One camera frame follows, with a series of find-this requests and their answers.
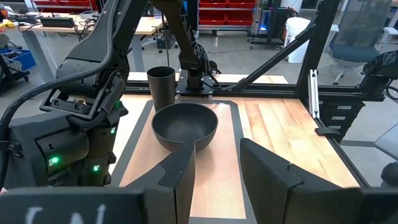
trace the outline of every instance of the green led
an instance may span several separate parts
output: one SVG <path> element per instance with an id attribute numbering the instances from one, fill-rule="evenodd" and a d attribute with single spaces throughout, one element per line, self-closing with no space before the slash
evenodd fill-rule
<path id="1" fill-rule="evenodd" d="M 100 165 L 95 165 L 94 167 L 93 167 L 93 171 L 94 172 L 98 172 L 100 170 Z"/>
<path id="2" fill-rule="evenodd" d="M 49 159 L 49 166 L 53 166 L 53 165 L 57 164 L 59 161 L 60 161 L 60 158 L 55 156 L 55 157 Z"/>

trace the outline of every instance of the blue bin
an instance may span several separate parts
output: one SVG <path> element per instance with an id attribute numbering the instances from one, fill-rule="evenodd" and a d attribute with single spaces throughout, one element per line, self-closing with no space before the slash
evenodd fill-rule
<path id="1" fill-rule="evenodd" d="M 0 54 L 12 52 L 12 51 L 13 51 L 12 49 L 2 49 L 2 50 L 0 50 Z M 14 58 L 10 58 L 10 59 L 17 60 L 17 61 L 21 62 L 22 71 L 26 71 L 36 65 L 36 62 L 33 59 L 33 56 L 31 54 L 30 50 L 17 50 L 17 51 L 22 52 L 23 54 L 16 56 Z"/>

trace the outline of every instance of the wooden tabletop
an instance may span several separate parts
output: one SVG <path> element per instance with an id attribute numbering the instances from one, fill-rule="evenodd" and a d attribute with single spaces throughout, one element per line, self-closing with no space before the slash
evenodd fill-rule
<path id="1" fill-rule="evenodd" d="M 217 79 L 237 82 L 246 76 L 222 74 Z M 146 74 L 131 72 L 129 80 L 146 80 Z M 263 75 L 256 83 L 287 82 L 282 76 Z M 109 168 L 116 185 L 125 186 L 136 180 L 170 153 L 157 142 L 151 128 L 155 115 L 151 99 L 149 95 L 123 95 L 121 99 L 129 114 L 121 118 L 117 130 L 113 149 L 117 157 L 116 169 L 115 165 Z M 226 219 L 225 223 L 232 219 L 252 219 L 239 174 L 239 146 L 235 142 L 240 138 L 252 139 L 340 187 L 358 186 L 327 138 L 315 133 L 318 126 L 300 100 L 227 97 L 213 97 L 212 101 L 189 100 L 209 107 L 218 117 L 214 139 L 196 155 L 191 218 Z M 223 223 L 216 221 L 195 223 Z"/>
<path id="2" fill-rule="evenodd" d="M 38 12 L 30 12 L 29 14 L 38 14 Z M 55 16 L 60 17 L 69 17 L 73 18 L 75 24 L 78 26 L 78 30 L 83 30 L 85 20 L 81 18 L 79 15 L 70 15 L 67 13 L 54 13 Z M 52 14 L 48 12 L 42 12 L 41 16 L 51 17 Z M 29 26 L 21 26 L 20 30 L 26 30 Z M 142 17 L 139 21 L 136 35 L 153 35 L 156 32 L 156 29 L 160 29 L 162 27 L 162 19 L 156 19 L 154 17 Z M 43 27 L 42 25 L 34 26 L 30 28 L 31 31 L 41 31 L 41 32 L 66 32 L 66 33 L 75 33 L 75 28 L 65 28 L 65 27 Z"/>

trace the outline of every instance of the black cup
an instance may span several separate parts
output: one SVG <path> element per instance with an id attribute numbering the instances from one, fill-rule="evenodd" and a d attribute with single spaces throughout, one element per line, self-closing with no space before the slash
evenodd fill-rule
<path id="1" fill-rule="evenodd" d="M 175 70 L 166 66 L 155 67 L 147 72 L 147 76 L 155 111 L 174 104 Z"/>

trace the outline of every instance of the gray floor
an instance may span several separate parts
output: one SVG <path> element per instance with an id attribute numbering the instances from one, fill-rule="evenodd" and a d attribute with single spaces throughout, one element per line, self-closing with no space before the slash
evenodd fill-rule
<path id="1" fill-rule="evenodd" d="M 26 48 L 26 44 L 22 35 L 16 30 L 7 30 L 6 33 L 10 40 L 15 44 Z M 65 58 L 73 46 L 77 43 L 77 38 L 74 36 L 60 37 L 57 34 L 37 34 L 39 41 L 42 43 L 44 52 L 47 54 L 47 60 L 50 62 L 52 69 L 56 70 L 56 65 Z M 201 43 L 211 60 L 218 63 L 219 69 L 223 73 L 228 74 L 249 74 L 255 68 L 269 60 L 274 54 L 278 52 L 276 49 L 268 49 L 264 46 L 255 45 L 252 50 L 249 48 L 249 43 L 246 42 L 246 34 L 244 32 L 219 32 L 218 37 L 214 37 L 205 32 L 201 32 L 199 43 Z M 398 45 L 389 45 L 384 50 L 398 49 Z M 179 49 L 170 50 L 170 66 L 178 70 L 178 53 Z M 154 44 L 148 45 L 143 51 L 144 62 L 146 70 L 167 64 L 166 54 L 159 54 Z M 132 56 L 129 56 L 131 70 L 134 71 L 134 63 Z M 331 57 L 324 54 L 320 61 L 319 83 L 321 85 L 331 85 L 338 73 L 334 70 L 335 63 Z M 282 61 L 273 67 L 266 74 L 268 75 L 283 75 L 289 83 L 295 83 L 299 75 L 301 64 L 290 64 Z M 30 70 L 30 82 L 21 80 L 17 86 L 2 95 L 0 95 L 0 113 L 2 114 L 6 106 L 22 92 L 37 86 L 43 80 L 37 71 L 37 67 Z M 355 72 L 347 73 L 340 81 L 340 85 L 355 85 L 361 81 L 359 75 Z M 17 112 L 15 118 L 30 116 L 40 113 L 38 110 L 39 104 L 42 101 L 42 96 L 27 101 Z M 367 102 L 362 109 L 351 129 L 345 136 L 345 140 L 357 141 L 374 141 L 390 127 L 398 122 L 398 104 L 388 98 L 382 103 Z M 380 186 L 380 173 L 382 168 L 393 161 L 393 159 L 375 148 L 366 147 L 348 147 L 343 149 L 350 156 L 356 164 L 361 173 L 365 176 L 368 182 L 373 186 Z"/>

